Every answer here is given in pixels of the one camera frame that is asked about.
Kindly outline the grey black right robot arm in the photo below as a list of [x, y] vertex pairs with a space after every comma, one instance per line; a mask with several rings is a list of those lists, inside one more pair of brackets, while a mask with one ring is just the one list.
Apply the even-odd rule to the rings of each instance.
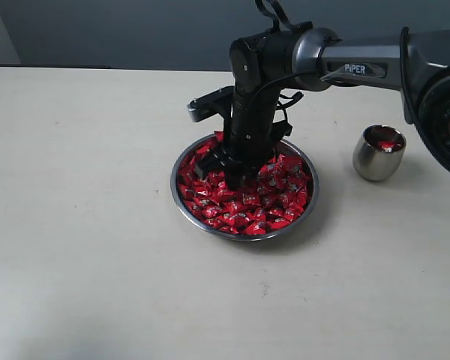
[[274, 122], [284, 89], [321, 92], [332, 86], [398, 91], [404, 118], [433, 157], [450, 172], [450, 30], [342, 40], [327, 28], [302, 33], [266, 31], [229, 49], [235, 83], [189, 103], [195, 122], [223, 117], [223, 140], [196, 164], [204, 179], [221, 170], [237, 188], [272, 158], [291, 133]]

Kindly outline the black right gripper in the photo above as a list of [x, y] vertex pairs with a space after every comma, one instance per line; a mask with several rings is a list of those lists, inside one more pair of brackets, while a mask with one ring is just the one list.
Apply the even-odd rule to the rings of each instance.
[[214, 170], [226, 174], [226, 186], [236, 191], [244, 176], [255, 176], [273, 156], [275, 146], [290, 135], [292, 126], [285, 120], [273, 123], [282, 88], [269, 86], [246, 92], [234, 85], [231, 116], [223, 119], [223, 139], [195, 166], [198, 176]]

